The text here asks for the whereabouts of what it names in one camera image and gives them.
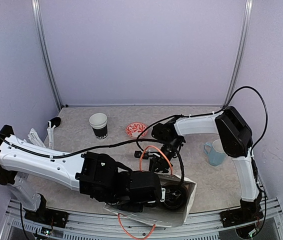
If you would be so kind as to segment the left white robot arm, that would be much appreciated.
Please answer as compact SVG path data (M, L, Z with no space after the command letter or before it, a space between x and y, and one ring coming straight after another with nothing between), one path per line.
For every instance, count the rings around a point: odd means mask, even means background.
M15 136L10 125L0 131L0 185L11 186L24 208L40 222L52 217L45 197L18 174L43 178L108 205L153 204L162 199L159 176L134 171L105 153L63 153Z

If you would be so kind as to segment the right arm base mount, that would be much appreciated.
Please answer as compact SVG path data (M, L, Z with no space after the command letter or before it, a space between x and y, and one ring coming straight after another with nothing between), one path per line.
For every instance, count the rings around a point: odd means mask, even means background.
M219 213L221 222L224 228L232 227L256 221L264 217L261 208L262 195L259 194L257 198L250 202L240 200L240 207L235 209L225 210Z

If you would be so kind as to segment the white paper takeout bag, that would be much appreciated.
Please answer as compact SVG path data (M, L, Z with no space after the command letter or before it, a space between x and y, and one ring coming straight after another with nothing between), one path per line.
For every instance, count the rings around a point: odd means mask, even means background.
M193 206L195 193L197 189L197 183L192 181L191 179L185 177L182 183L182 186L186 187L188 190L188 197L184 207L179 210L169 210L162 206L162 203L165 200L167 185L179 185L180 176L175 174L159 174L161 186L161 196L158 201L151 201L144 205L143 210L141 212L130 211L121 209L118 206L105 205L103 208L117 215L118 219L123 216L130 220L152 226L153 228L172 228L172 227L180 227L185 222L190 213L190 210Z

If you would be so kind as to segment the stack of black paper cups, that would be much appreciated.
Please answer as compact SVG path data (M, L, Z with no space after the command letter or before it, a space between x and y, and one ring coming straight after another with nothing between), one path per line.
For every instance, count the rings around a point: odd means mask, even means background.
M104 113L95 113L89 118L95 137L104 140L108 136L108 118Z

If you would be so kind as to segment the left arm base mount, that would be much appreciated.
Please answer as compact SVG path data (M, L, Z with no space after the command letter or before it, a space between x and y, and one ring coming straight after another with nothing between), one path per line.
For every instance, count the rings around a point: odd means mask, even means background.
M69 214L65 211L55 210L46 207L46 199L42 194L40 204L36 211L25 210L25 219L36 223L49 225L51 227L65 228Z

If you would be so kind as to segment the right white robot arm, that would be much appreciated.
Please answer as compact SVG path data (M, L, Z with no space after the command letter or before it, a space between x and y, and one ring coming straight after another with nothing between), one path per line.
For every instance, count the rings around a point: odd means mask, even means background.
M253 202L263 196L254 160L252 130L235 107L227 103L218 111L195 115L172 115L150 125L153 138L172 144L186 135L217 134L225 154L232 158L237 171L241 201L247 202L237 211L237 218L248 222L257 213Z

